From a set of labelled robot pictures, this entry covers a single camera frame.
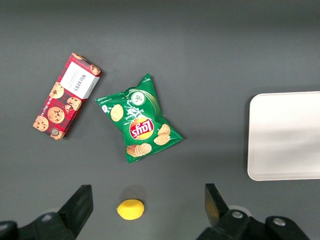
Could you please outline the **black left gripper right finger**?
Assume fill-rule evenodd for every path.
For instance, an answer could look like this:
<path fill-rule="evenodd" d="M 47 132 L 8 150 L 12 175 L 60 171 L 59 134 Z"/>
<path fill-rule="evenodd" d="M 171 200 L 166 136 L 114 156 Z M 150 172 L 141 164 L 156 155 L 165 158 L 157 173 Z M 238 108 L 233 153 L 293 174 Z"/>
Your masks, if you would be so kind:
<path fill-rule="evenodd" d="M 210 227 L 198 240 L 308 240 L 291 219 L 269 216 L 260 222 L 239 209 L 230 209 L 213 183 L 205 184 L 204 205 Z"/>

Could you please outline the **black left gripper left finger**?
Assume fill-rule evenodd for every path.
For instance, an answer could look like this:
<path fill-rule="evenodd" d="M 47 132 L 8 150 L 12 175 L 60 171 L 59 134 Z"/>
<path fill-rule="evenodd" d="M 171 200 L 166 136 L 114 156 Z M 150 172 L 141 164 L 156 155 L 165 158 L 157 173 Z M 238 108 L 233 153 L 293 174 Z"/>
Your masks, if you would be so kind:
<path fill-rule="evenodd" d="M 81 185 L 57 212 L 47 212 L 18 227 L 15 221 L 0 223 L 2 240 L 75 240 L 93 212 L 91 185 Z"/>

